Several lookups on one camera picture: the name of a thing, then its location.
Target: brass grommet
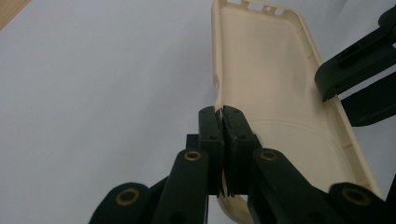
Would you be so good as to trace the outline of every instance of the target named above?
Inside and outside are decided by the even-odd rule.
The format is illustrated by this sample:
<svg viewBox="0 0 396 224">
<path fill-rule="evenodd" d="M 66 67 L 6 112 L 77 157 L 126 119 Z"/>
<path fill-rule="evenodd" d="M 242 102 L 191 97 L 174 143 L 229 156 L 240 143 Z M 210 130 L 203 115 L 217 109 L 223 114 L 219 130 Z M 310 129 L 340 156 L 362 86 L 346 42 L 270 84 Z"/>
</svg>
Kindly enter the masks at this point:
<svg viewBox="0 0 396 224">
<path fill-rule="evenodd" d="M 139 196 L 139 190 L 133 188 L 125 189 L 117 195 L 116 203 L 122 206 L 127 206 L 135 203 Z"/>
<path fill-rule="evenodd" d="M 266 161 L 276 161 L 276 154 L 271 151 L 262 152 L 262 154 L 260 154 L 260 157 L 262 157 L 262 159 Z"/>
<path fill-rule="evenodd" d="M 358 189 L 343 189 L 342 194 L 348 201 L 360 206 L 367 206 L 371 203 L 370 198 Z"/>
<path fill-rule="evenodd" d="M 201 153 L 197 151 L 188 151 L 184 154 L 184 159 L 188 161 L 198 161 L 202 158 Z"/>
</svg>

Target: black plastic part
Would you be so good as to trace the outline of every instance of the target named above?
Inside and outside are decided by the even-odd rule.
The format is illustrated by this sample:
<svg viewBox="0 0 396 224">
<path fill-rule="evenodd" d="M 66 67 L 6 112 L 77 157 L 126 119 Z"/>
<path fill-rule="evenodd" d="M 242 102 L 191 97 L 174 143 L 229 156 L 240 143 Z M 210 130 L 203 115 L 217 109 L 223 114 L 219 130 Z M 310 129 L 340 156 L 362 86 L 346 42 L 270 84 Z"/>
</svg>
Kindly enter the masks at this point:
<svg viewBox="0 0 396 224">
<path fill-rule="evenodd" d="M 186 148 L 198 148 L 199 147 L 199 134 L 187 134 Z"/>
<path fill-rule="evenodd" d="M 251 154 L 254 149 L 262 146 L 251 131 L 242 111 L 225 105 L 222 113 L 225 140 L 224 174 L 228 195 L 248 194 Z"/>
<path fill-rule="evenodd" d="M 396 114 L 396 72 L 341 101 L 354 127 L 371 125 Z"/>
<path fill-rule="evenodd" d="M 252 173 L 276 223 L 345 223 L 282 153 L 256 149 Z"/>
<path fill-rule="evenodd" d="M 163 189 L 165 188 L 167 181 L 168 181 L 168 176 L 162 179 L 157 184 L 153 185 L 151 188 L 149 188 L 149 191 L 151 193 L 151 206 L 153 211 L 157 209 L 158 202 L 160 201 L 161 196 L 163 195 Z"/>
<path fill-rule="evenodd" d="M 350 183 L 335 184 L 329 196 L 334 201 L 333 207 L 348 223 L 396 223 L 396 208 L 368 189 Z"/>
<path fill-rule="evenodd" d="M 379 28 L 319 67 L 315 82 L 323 101 L 396 63 L 395 15 L 394 8 L 385 12 Z"/>
<path fill-rule="evenodd" d="M 92 215 L 90 224 L 147 224 L 151 220 L 150 191 L 127 183 L 111 190 Z"/>
<path fill-rule="evenodd" d="M 224 157 L 224 142 L 219 116 L 215 107 L 209 106 L 199 111 L 199 141 L 198 148 L 209 155 L 209 186 L 210 195 L 218 195 L 224 190 L 221 184 L 222 161 Z"/>
<path fill-rule="evenodd" d="M 209 158 L 201 149 L 186 149 L 177 154 L 153 224 L 206 223 L 208 167 Z"/>
<path fill-rule="evenodd" d="M 393 177 L 392 185 L 390 186 L 387 203 L 396 207 L 396 175 Z"/>
<path fill-rule="evenodd" d="M 255 224 L 276 224 L 276 217 L 255 181 L 250 186 L 247 207 Z"/>
</svg>

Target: clamp jaw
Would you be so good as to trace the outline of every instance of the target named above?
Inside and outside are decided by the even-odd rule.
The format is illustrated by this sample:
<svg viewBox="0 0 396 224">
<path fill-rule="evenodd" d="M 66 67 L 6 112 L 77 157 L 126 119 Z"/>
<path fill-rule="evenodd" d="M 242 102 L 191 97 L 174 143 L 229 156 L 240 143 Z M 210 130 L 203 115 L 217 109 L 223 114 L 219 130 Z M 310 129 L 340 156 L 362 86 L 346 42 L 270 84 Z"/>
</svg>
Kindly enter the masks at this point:
<svg viewBox="0 0 396 224">
<path fill-rule="evenodd" d="M 227 192 L 221 184 L 224 170 Z M 395 181 L 386 202 L 370 190 L 335 184 L 316 189 L 279 151 L 262 148 L 242 111 L 213 106 L 199 112 L 168 177 L 147 188 L 126 183 L 94 212 L 99 223 L 206 223 L 208 195 L 248 195 L 254 223 L 396 223 Z"/>
<path fill-rule="evenodd" d="M 327 101 L 396 64 L 396 7 L 378 20 L 379 27 L 322 64 L 315 74 Z M 366 126 L 396 114 L 396 72 L 342 100 L 352 126 Z"/>
</svg>

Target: round hole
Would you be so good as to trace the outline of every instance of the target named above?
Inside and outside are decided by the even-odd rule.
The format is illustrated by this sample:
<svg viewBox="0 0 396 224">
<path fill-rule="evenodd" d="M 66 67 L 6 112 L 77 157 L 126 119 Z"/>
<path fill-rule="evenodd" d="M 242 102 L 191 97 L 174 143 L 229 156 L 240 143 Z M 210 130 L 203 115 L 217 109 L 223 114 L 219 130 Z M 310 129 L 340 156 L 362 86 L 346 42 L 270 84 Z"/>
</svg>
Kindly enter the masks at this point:
<svg viewBox="0 0 396 224">
<path fill-rule="evenodd" d="M 276 154 L 271 151 L 264 151 L 264 152 L 262 152 L 262 154 L 260 156 L 262 157 L 263 160 L 266 160 L 266 161 L 275 161 L 276 160 Z"/>
<path fill-rule="evenodd" d="M 139 191 L 137 189 L 125 189 L 121 191 L 116 197 L 116 203 L 121 206 L 133 204 L 139 198 Z"/>
<path fill-rule="evenodd" d="M 359 206 L 367 206 L 371 203 L 370 198 L 357 189 L 343 189 L 342 194 L 348 201 Z"/>
<path fill-rule="evenodd" d="M 320 212 L 312 212 L 308 216 L 309 219 L 311 219 L 311 221 L 314 223 L 323 223 L 325 220 L 324 215 L 321 214 Z"/>
<path fill-rule="evenodd" d="M 175 212 L 169 217 L 172 224 L 181 224 L 186 222 L 186 217 L 181 212 Z"/>
<path fill-rule="evenodd" d="M 202 158 L 201 153 L 197 152 L 197 151 L 189 151 L 186 152 L 186 154 L 184 154 L 184 159 L 188 160 L 188 161 L 198 161 Z"/>
</svg>

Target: white background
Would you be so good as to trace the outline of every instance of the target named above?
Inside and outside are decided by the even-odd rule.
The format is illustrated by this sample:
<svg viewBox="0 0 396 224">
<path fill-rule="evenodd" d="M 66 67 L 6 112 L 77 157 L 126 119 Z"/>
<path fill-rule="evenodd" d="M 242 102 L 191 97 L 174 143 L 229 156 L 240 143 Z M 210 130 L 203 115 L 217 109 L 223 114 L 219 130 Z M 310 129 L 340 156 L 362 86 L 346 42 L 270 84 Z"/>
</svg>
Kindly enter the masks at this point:
<svg viewBox="0 0 396 224">
<path fill-rule="evenodd" d="M 323 61 L 395 4 L 274 2 L 303 15 Z M 0 223 L 88 223 L 112 188 L 169 174 L 216 98 L 210 8 L 37 0 L 0 32 Z M 384 195 L 396 172 L 394 127 L 395 117 L 355 129 Z M 209 223 L 231 222 L 210 205 Z"/>
</svg>

